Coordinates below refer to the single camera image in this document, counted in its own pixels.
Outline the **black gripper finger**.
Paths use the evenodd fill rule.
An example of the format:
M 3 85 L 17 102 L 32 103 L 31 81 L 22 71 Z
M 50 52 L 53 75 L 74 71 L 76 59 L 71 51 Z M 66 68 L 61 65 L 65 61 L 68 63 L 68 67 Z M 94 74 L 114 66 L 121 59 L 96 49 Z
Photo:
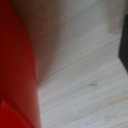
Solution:
M 125 15 L 119 47 L 119 58 L 128 72 L 128 14 Z

